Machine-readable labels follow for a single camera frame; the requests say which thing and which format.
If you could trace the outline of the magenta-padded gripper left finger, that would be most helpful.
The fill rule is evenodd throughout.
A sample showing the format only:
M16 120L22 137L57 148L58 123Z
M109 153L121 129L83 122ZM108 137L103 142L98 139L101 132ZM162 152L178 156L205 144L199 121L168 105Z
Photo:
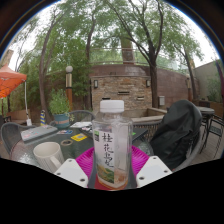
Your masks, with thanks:
M76 159L68 158L55 172L55 175L84 188L93 188L96 171L94 170L94 148L90 148Z

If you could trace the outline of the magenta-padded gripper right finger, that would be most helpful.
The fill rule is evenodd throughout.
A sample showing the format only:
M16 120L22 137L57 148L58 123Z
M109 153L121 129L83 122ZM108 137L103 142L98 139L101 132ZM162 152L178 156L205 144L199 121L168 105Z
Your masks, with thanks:
M132 188L146 186L171 173L172 171L158 156L148 156L139 148L132 147L132 167L130 174Z

